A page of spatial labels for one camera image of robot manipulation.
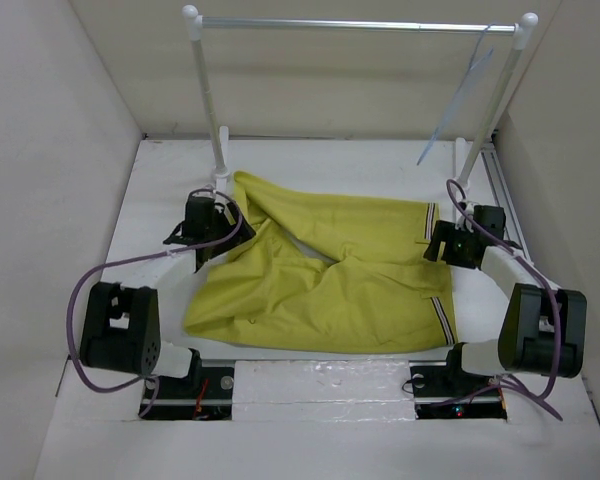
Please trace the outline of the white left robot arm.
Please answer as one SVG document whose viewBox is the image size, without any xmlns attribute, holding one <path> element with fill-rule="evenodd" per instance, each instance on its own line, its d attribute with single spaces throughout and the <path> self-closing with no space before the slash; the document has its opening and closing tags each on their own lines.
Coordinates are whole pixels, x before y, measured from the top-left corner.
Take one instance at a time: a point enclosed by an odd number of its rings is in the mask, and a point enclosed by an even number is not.
<svg viewBox="0 0 600 480">
<path fill-rule="evenodd" d="M 254 230 L 237 202 L 211 188 L 192 191 L 184 219 L 163 241 L 157 253 L 107 262 L 93 267 L 78 281 L 66 313 L 66 338 L 78 375 L 90 389 L 113 392 L 91 382 L 86 367 L 131 374 L 137 381 L 168 378 L 181 396 L 192 396 L 202 387 L 202 371 L 195 352 L 161 338 L 159 290 L 178 284 L 206 262 L 251 240 Z M 78 296 L 95 274 L 138 263 L 143 283 L 99 281 L 88 295 L 81 338 L 75 340 L 74 314 Z"/>
</svg>

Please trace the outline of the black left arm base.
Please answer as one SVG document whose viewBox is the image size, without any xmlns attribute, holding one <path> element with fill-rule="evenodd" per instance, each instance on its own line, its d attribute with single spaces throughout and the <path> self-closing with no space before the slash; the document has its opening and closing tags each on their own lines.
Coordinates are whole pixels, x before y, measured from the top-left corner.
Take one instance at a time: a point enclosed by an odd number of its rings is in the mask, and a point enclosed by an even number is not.
<svg viewBox="0 0 600 480">
<path fill-rule="evenodd" d="M 154 389 L 146 386 L 139 412 L 151 421 L 226 421 L 232 418 L 235 363 L 202 361 L 192 379 L 161 377 L 154 402 Z"/>
</svg>

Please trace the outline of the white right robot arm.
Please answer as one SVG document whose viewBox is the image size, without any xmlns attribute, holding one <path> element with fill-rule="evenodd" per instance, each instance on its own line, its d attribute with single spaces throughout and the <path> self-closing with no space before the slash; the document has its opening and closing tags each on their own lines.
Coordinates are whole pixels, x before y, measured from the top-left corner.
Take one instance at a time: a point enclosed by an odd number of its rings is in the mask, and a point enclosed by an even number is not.
<svg viewBox="0 0 600 480">
<path fill-rule="evenodd" d="M 455 348 L 459 360 L 442 369 L 453 393 L 474 387 L 479 375 L 539 374 L 573 378 L 583 365 L 587 300 L 559 287 L 526 259 L 520 246 L 504 239 L 504 209 L 460 201 L 455 222 L 438 220 L 424 258 L 479 270 L 508 299 L 495 340 Z"/>
</svg>

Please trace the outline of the aluminium rail at right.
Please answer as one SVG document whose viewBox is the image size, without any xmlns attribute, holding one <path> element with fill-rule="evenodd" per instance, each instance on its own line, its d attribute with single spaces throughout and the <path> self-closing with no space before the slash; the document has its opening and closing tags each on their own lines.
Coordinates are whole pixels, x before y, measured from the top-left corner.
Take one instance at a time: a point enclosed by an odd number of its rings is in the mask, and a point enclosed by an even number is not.
<svg viewBox="0 0 600 480">
<path fill-rule="evenodd" d="M 506 184 L 504 172 L 501 168 L 495 146 L 493 144 L 485 144 L 481 150 L 481 156 L 494 200 L 496 201 L 496 204 L 505 211 L 505 237 L 507 240 L 515 242 L 521 248 L 523 256 L 528 259 L 529 250 L 516 214 L 512 197 Z"/>
</svg>

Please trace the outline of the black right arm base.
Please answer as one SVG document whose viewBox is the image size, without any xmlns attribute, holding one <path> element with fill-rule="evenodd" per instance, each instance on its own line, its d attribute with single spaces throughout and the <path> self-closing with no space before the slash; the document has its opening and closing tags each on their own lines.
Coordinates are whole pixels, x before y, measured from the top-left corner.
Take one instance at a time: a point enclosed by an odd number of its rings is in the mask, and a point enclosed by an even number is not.
<svg viewBox="0 0 600 480">
<path fill-rule="evenodd" d="M 502 393 L 488 376 L 458 373 L 446 361 L 410 361 L 402 390 L 414 402 L 417 420 L 508 418 Z"/>
</svg>

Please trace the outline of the yellow-green trousers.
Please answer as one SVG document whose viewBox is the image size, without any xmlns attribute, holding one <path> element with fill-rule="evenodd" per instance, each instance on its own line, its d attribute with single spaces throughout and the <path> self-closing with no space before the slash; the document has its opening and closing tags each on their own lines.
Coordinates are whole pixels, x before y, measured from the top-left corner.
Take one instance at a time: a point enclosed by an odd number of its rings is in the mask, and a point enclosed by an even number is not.
<svg viewBox="0 0 600 480">
<path fill-rule="evenodd" d="M 242 171 L 234 197 L 255 235 L 209 269 L 187 334 L 345 354 L 457 341 L 450 268 L 424 256 L 437 204 L 302 193 Z"/>
</svg>

